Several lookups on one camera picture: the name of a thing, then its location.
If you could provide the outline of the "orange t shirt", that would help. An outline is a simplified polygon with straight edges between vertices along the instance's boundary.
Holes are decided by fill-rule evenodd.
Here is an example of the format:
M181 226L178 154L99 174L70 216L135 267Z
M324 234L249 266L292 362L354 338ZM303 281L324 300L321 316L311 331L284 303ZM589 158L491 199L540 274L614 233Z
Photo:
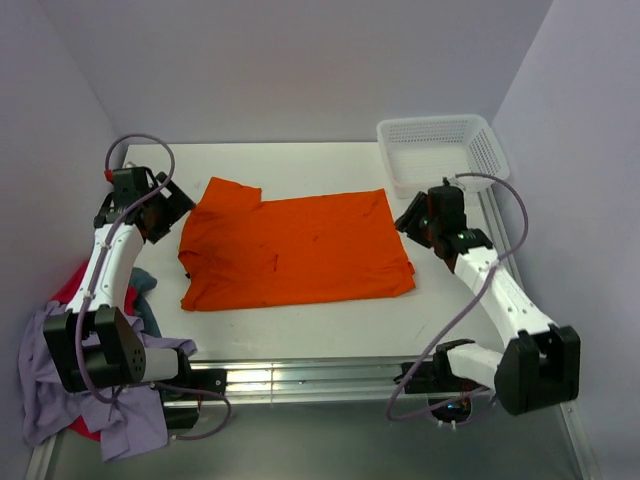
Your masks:
M384 190L270 200L213 177L182 230L186 311L394 298L415 270Z

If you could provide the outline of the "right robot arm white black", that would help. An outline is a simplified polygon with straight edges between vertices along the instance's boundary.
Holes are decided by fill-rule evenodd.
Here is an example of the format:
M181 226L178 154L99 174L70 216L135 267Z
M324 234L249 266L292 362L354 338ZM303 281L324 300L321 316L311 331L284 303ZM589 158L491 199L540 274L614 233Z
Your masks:
M503 352L471 339L431 348L403 367L405 392L454 391L464 385L493 391L511 415L572 401L579 394L581 340L528 298L502 266L492 241L467 225L463 191L441 185L418 192L395 228L430 249L473 293L493 322Z

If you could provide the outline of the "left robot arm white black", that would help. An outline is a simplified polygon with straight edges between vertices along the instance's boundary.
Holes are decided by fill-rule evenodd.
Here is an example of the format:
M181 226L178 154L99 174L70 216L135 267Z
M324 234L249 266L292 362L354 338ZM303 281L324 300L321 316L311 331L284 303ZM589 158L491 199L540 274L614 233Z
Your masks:
M147 167L107 174L113 190L95 216L94 244L85 274L66 309L50 316L43 334L69 393L157 382L172 399L195 386L179 347L147 347L124 312L126 292L143 246L155 244L195 206L167 174Z

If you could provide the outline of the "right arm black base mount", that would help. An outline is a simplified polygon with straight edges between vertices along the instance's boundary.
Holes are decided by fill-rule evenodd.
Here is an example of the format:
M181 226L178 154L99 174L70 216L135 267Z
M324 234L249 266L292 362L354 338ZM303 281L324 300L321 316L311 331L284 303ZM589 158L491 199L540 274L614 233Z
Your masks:
M445 405L433 409L429 415L437 422L453 426L471 420L472 397L462 398L462 395L479 388L473 380L454 376L443 361L428 357L403 386L402 393L422 395L430 407L449 398Z

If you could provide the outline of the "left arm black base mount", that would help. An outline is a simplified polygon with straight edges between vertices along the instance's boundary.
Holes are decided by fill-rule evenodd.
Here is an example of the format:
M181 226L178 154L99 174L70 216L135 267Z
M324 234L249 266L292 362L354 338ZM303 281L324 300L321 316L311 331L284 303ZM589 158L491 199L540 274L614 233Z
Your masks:
M169 380L169 389L160 388L166 427L170 435L198 437L207 427L204 416L206 402L222 408L222 423L227 418L228 408L224 401L212 396L224 396L227 386L227 371L224 369L195 369L185 378Z

